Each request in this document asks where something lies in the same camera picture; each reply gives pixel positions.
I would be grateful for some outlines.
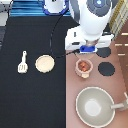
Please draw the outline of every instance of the small bowl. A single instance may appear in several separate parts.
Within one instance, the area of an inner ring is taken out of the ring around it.
[[[87,59],[79,59],[76,62],[76,67],[75,67],[75,71],[77,73],[77,75],[81,76],[82,78],[88,78],[90,72],[93,69],[93,64],[90,60]]]

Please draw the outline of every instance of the ceramic bowl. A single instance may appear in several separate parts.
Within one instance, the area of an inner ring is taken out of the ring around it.
[[[76,98],[76,111],[79,118],[94,128],[105,127],[115,116],[112,97],[103,89],[88,87],[83,89]]]
[[[80,67],[79,67],[79,63],[80,63],[80,62],[85,62],[85,63],[87,63],[87,64],[88,64],[88,67],[89,67],[88,70],[86,70],[86,71],[81,70]],[[82,78],[88,78],[89,75],[90,75],[90,72],[92,71],[92,69],[93,69],[93,64],[92,64],[92,62],[91,62],[90,60],[88,60],[88,59],[79,59],[79,60],[76,62],[75,71],[76,71],[77,75],[81,76]]]

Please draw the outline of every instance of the blue object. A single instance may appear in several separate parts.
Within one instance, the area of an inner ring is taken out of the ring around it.
[[[68,9],[69,0],[65,0],[66,9]],[[47,12],[44,10],[44,0],[13,0],[12,10],[10,10],[10,17],[17,16],[47,16]],[[70,12],[68,11],[64,16],[70,16]]]
[[[95,46],[88,47],[88,46],[82,45],[80,47],[80,52],[93,52],[93,51],[95,51]]]

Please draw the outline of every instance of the bowl rim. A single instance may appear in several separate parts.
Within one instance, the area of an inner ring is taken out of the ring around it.
[[[99,88],[99,87],[86,87],[86,88],[84,88],[82,91],[80,91],[80,93],[77,95],[77,98],[76,98],[76,112],[77,112],[79,118],[80,118],[85,124],[87,124],[88,126],[91,126],[91,127],[93,127],[93,128],[102,128],[102,127],[105,127],[105,126],[109,125],[109,124],[113,121],[113,119],[114,119],[114,117],[115,117],[115,109],[113,109],[113,114],[112,114],[111,119],[110,119],[107,123],[105,123],[105,124],[103,124],[103,125],[100,125],[100,126],[96,126],[96,125],[91,125],[91,124],[89,124],[89,123],[86,122],[86,121],[81,117],[81,115],[79,114],[79,111],[78,111],[78,108],[77,108],[77,103],[78,103],[79,97],[80,97],[80,95],[81,95],[84,91],[89,90],[89,89],[98,89],[98,90],[103,91],[105,94],[108,95],[108,97],[109,97],[110,100],[112,101],[112,104],[114,104],[113,98],[112,98],[112,97],[108,94],[108,92],[105,91],[104,89]]]
[[[79,64],[80,61],[85,61],[85,62],[89,63],[89,64],[90,64],[90,69],[87,70],[86,72],[81,71],[81,70],[78,68],[78,64]],[[79,60],[76,62],[76,69],[77,69],[80,73],[82,73],[82,74],[84,74],[84,73],[90,73],[90,72],[92,71],[92,69],[93,69],[93,64],[92,64],[92,62],[91,62],[90,60],[88,60],[88,59],[79,59]]]

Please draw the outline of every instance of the black cable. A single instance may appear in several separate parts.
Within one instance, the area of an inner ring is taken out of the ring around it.
[[[66,14],[68,12],[68,9],[65,11],[65,13],[63,13],[60,17],[59,17],[59,19],[57,20],[57,22],[55,23],[55,26],[53,27],[53,30],[52,30],[52,32],[51,32],[51,37],[50,37],[50,51],[51,51],[51,54],[52,54],[52,56],[54,57],[54,58],[61,58],[61,57],[64,57],[64,56],[66,56],[66,55],[69,55],[69,54],[71,54],[71,53],[79,53],[79,49],[76,49],[76,50],[73,50],[73,51],[71,51],[71,52],[68,52],[68,53],[66,53],[66,54],[64,54],[64,55],[60,55],[60,56],[55,56],[55,54],[53,53],[53,50],[52,50],[52,38],[53,38],[53,33],[54,33],[54,31],[55,31],[55,28],[56,28],[56,26],[57,26],[57,24],[59,23],[59,21],[61,20],[61,18],[63,17],[63,15],[64,14]]]

